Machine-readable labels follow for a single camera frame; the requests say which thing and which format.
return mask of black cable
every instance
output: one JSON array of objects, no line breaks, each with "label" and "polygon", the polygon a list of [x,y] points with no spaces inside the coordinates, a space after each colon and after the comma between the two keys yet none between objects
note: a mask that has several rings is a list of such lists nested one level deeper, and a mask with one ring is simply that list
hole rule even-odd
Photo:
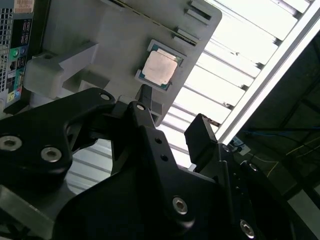
[{"label": "black cable", "polygon": [[238,147],[241,147],[241,146],[243,146],[243,145],[245,145],[245,143],[242,143],[242,144],[237,145],[237,146],[234,145],[234,147],[235,147],[235,148],[238,148]]},{"label": "black cable", "polygon": [[289,140],[291,140],[291,141],[293,141],[293,142],[295,142],[295,143],[298,143],[298,144],[300,144],[300,145],[302,145],[302,146],[304,146],[304,147],[306,147],[306,148],[308,148],[308,149],[310,149],[310,150],[312,150],[312,151],[315,151],[315,152],[317,152],[317,153],[320,154],[320,151],[316,150],[315,148],[313,148],[313,147],[311,147],[311,146],[309,146],[309,145],[303,144],[303,143],[301,143],[300,141],[295,140],[295,139],[292,138],[292,137],[288,137],[288,136],[281,135],[281,134],[272,134],[272,135],[277,136],[277,137],[282,137],[282,138],[285,138],[285,139],[289,139]]}]

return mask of usb port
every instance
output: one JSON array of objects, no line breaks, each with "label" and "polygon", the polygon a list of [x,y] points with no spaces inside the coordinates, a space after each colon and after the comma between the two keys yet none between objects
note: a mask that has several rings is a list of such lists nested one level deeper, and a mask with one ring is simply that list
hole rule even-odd
[{"label": "usb port", "polygon": [[21,58],[20,67],[23,68],[25,66],[25,58]]},{"label": "usb port", "polygon": [[28,22],[26,23],[26,31],[27,31],[27,32],[30,32],[30,26],[31,26],[31,22],[28,21]]},{"label": "usb port", "polygon": [[19,68],[21,68],[21,58],[18,59],[18,64],[16,69],[19,69]]},{"label": "usb port", "polygon": [[24,23],[23,23],[23,28],[22,28],[22,31],[26,31],[26,29],[27,29],[27,22],[25,21]]},{"label": "usb port", "polygon": [[29,41],[29,33],[24,36],[24,44],[28,44]]}]

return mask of cable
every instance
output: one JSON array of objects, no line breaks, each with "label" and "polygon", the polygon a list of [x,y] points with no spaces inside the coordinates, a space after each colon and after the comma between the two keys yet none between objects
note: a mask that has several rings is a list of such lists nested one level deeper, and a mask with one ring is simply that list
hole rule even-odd
[{"label": "cable", "polygon": [[267,161],[267,160],[263,160],[263,159],[261,159],[260,157],[257,157],[255,154],[252,154],[252,153],[250,153],[250,152],[248,152],[247,154],[251,155],[253,158],[256,158],[256,159],[258,159],[259,161],[264,162],[264,163],[272,163],[272,164],[278,163],[278,161]]},{"label": "cable", "polygon": [[301,158],[301,157],[303,157],[303,156],[305,156],[305,155],[308,155],[309,153],[313,152],[314,150],[316,150],[316,149],[318,149],[318,148],[320,148],[320,145],[317,146],[317,147],[315,147],[314,149],[311,149],[310,151],[308,151],[308,152],[306,152],[306,153],[303,153],[303,154],[301,154],[301,155],[296,156],[295,158],[297,159],[297,158]]},{"label": "cable", "polygon": [[285,155],[288,156],[289,154],[292,154],[293,152],[299,150],[300,148],[305,147],[306,144],[310,144],[310,143],[312,143],[312,142],[314,142],[314,141],[316,141],[316,140],[318,140],[318,139],[320,139],[320,136],[316,137],[315,139],[313,139],[313,140],[311,140],[311,141],[306,142],[305,144],[303,144],[303,145],[301,145],[301,146],[298,146],[298,147],[294,148],[293,150],[287,152]]},{"label": "cable", "polygon": [[260,157],[257,157],[255,154],[252,154],[252,153],[250,153],[250,152],[248,152],[247,154],[249,154],[249,155],[251,155],[252,156],[252,158],[250,159],[250,160],[252,160],[253,158],[256,158],[256,159],[258,159],[259,161],[261,161],[261,162],[264,162],[264,163],[269,163],[269,164],[274,164],[274,166],[271,168],[271,170],[268,172],[268,174],[266,175],[266,177],[268,178],[269,177],[269,175],[271,174],[271,172],[276,168],[276,166],[278,165],[278,161],[266,161],[266,160],[263,160],[263,159],[261,159]]},{"label": "cable", "polygon": [[[250,133],[250,134],[253,134],[253,135],[258,135],[258,136],[264,136],[264,137],[282,137],[282,138],[285,138],[285,139],[289,139],[295,143],[298,143],[300,144],[300,141],[298,140],[295,140],[294,138],[292,137],[288,137],[288,136],[285,136],[283,134],[287,133],[287,132],[280,132],[280,133],[277,133],[277,134],[270,134],[270,133],[263,133],[263,132],[255,132],[255,131],[247,131],[247,130],[243,130],[242,132],[245,132],[245,133]],[[308,146],[307,145],[308,143],[306,144],[302,144],[303,147],[306,147],[306,148],[309,148],[311,149],[312,151],[314,151],[315,149]]]},{"label": "cable", "polygon": [[271,168],[271,170],[268,172],[268,174],[266,175],[266,177],[268,178],[271,174],[271,172],[276,168],[276,166],[278,165],[278,161],[276,162],[276,164],[273,166],[273,168]]},{"label": "cable", "polygon": [[235,148],[238,148],[238,147],[241,147],[241,146],[243,146],[243,145],[245,145],[245,143],[242,143],[242,144],[237,145],[237,146],[234,145],[234,147],[235,147]]}]

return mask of label sticker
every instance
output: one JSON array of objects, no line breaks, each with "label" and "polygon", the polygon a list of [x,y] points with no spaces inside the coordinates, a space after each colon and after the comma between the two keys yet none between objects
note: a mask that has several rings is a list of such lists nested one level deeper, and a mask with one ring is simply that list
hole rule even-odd
[{"label": "label sticker", "polygon": [[15,99],[15,91],[10,92],[7,96],[7,103],[11,102],[13,99]]},{"label": "label sticker", "polygon": [[34,11],[35,0],[14,0],[15,14],[30,14]]},{"label": "label sticker", "polygon": [[16,76],[16,71],[9,73],[7,78],[11,79],[11,78],[14,78],[15,76]]}]

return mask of screw hole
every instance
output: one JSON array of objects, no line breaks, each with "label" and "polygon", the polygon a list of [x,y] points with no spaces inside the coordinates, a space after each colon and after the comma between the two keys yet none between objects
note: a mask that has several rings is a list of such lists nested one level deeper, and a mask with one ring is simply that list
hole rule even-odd
[{"label": "screw hole", "polygon": [[16,142],[12,140],[7,140],[4,142],[4,145],[6,145],[7,147],[13,147],[16,145]]},{"label": "screw hole", "polygon": [[155,141],[156,141],[157,144],[162,144],[162,141],[161,141],[160,138],[156,138]]},{"label": "screw hole", "polygon": [[52,157],[52,158],[57,156],[57,153],[55,153],[54,151],[48,151],[46,154],[48,155],[48,157]]},{"label": "screw hole", "polygon": [[165,162],[167,162],[167,161],[169,160],[166,155],[163,155],[163,154],[162,154],[160,157],[161,157],[161,159],[162,159],[163,161],[165,161]]},{"label": "screw hole", "polygon": [[100,97],[104,100],[110,100],[110,97],[108,95],[105,94],[100,94]]}]

